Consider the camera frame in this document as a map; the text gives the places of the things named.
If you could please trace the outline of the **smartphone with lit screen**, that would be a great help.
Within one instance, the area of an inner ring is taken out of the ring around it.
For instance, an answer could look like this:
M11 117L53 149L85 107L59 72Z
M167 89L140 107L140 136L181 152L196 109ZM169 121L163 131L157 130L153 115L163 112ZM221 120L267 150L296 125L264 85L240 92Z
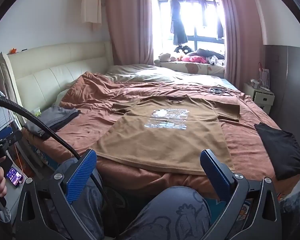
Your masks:
M9 171L6 174L6 178L15 186L19 187L19 185L23 182L23 175L13 166L10 167Z

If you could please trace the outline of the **folded grey clothes stack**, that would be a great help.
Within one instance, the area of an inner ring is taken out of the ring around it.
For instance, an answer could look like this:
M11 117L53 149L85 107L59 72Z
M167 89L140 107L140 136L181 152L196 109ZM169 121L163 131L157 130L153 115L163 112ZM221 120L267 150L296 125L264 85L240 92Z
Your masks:
M80 114L81 111L75 108L66 109L60 106L51 106L43 111L41 115L38 116L38 119L52 131L57 132ZM25 128L33 135L40 137L42 140L47 140L50 137L47 132L39 128L31 121L28 121L25 124Z

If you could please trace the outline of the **olive green duvet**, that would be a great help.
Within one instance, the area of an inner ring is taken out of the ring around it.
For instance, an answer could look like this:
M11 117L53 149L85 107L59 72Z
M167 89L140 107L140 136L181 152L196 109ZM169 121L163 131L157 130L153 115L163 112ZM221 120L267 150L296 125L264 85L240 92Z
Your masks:
M209 82L221 81L220 77L207 74L190 74L146 64L111 66L106 77L114 82L168 82L195 83L206 85Z

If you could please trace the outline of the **right pink curtain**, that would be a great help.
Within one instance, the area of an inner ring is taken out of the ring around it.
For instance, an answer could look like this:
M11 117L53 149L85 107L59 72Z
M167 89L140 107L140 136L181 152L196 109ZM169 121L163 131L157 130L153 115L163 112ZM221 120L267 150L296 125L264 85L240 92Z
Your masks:
M225 21L225 78L239 90L259 77L264 64L260 16L255 0L221 0Z

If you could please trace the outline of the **hanging cream garment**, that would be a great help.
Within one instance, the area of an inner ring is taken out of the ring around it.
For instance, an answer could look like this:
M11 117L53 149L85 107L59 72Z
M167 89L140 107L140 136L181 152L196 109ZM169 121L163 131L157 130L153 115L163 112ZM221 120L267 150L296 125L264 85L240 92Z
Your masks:
M91 23L93 31L100 29L102 25L101 0L82 0L81 20L83 23Z

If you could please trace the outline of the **brown printed t-shirt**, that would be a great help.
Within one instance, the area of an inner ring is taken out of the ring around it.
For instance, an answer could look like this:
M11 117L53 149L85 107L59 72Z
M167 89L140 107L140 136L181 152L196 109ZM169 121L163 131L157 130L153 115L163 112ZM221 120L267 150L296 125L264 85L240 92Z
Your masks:
M238 104L190 98L150 96L117 103L120 118L92 146L99 157L164 173L203 175L200 154L210 149L234 169L221 121L239 121Z

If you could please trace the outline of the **folded black garment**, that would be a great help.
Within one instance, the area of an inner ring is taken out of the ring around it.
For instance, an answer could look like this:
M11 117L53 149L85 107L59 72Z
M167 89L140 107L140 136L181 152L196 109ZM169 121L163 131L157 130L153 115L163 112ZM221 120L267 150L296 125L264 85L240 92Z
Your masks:
M264 123L254 125L269 155L277 180L300 174L300 146L295 136Z

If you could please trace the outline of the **cream padded headboard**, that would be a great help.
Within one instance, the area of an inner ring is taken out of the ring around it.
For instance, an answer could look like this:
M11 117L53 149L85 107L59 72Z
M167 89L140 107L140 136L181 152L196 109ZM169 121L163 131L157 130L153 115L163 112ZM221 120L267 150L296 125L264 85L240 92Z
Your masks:
M54 44L0 53L0 78L10 100L28 111L45 110L82 74L106 74L113 64L109 41Z

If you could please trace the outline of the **person's patterned trouser legs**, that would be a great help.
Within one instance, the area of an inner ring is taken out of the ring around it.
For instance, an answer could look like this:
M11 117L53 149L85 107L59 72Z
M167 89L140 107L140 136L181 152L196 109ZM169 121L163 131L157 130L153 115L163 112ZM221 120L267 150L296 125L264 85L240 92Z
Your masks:
M97 239L104 239L104 199L89 179L74 210ZM194 189L173 186L154 197L133 218L117 239L201 239L211 226L206 200Z

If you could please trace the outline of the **white bedside cabinet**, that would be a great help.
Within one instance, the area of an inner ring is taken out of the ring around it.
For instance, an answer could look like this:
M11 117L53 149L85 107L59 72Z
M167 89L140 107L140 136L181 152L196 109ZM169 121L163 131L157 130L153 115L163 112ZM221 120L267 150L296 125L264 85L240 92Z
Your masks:
M243 93L250 96L253 102L265 112L270 112L270 109L275 100L274 93L261 88L255 89L247 83L243 85Z

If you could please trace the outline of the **pink curtain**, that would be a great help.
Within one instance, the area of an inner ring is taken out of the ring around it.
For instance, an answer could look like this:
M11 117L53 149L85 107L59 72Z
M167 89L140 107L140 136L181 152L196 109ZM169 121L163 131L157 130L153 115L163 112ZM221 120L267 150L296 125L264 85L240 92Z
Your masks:
M225 78L239 90L259 77L264 64L260 16L255 0L221 0L225 21Z
M151 0L106 0L106 15L114 63L153 64Z

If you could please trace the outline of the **left pink curtain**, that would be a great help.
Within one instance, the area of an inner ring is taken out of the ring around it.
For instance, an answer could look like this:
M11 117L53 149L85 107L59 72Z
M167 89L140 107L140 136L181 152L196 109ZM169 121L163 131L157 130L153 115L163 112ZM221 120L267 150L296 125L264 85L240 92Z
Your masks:
M106 0L106 15L114 63L153 64L151 0Z

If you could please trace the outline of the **pile of clothes on sill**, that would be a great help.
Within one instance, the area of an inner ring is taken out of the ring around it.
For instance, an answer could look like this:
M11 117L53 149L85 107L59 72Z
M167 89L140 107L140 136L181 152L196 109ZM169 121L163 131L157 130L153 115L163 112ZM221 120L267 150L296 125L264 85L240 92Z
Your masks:
M188 63L202 63L202 64L225 64L224 55L215 51L206 49L197 49L193 51L189 46L177 46L171 53L161 53L155 64L162 62L188 62Z

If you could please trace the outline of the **hanging dark garment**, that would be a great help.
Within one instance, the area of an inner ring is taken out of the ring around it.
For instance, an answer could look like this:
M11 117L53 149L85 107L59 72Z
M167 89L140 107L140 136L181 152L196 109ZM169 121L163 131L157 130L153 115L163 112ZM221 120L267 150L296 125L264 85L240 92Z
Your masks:
M180 15L180 3L178 0L171 0L171 33L173 34L173 44L178 46L188 42L184 25Z

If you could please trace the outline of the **window seat cushion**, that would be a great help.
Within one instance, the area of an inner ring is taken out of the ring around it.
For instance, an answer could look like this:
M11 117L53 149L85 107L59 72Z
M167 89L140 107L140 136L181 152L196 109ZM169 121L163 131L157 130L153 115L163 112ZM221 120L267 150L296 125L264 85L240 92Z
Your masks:
M154 64L157 67L168 68L176 72L182 72L188 74L211 75L220 78L224 78L224 72L225 72L224 66L210 65L210 64L203 64L203 63L192 63L192 62L183 62L183 61L160 62L160 60L155 60Z

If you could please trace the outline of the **salmon pink bed blanket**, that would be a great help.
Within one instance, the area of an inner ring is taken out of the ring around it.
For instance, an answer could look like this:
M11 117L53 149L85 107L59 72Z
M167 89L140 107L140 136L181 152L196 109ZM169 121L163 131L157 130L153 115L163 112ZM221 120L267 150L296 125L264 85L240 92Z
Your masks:
M210 149L232 171L252 180L269 177L288 194L300 175L276 179L255 125L275 122L248 96L227 89L165 82L114 82L86 72L61 100L79 116L58 132L79 154L93 149L97 169L111 187L140 196L171 186L216 194L199 156Z

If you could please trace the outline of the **items on bedside cabinet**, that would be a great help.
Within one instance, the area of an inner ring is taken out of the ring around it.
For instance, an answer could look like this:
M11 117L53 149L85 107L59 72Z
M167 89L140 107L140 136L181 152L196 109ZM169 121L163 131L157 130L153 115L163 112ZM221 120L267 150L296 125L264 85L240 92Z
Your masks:
M266 91L270 91L270 71L262 66L262 63L258 63L258 71L259 71L259 78L251 79L250 85L254 89L263 89Z

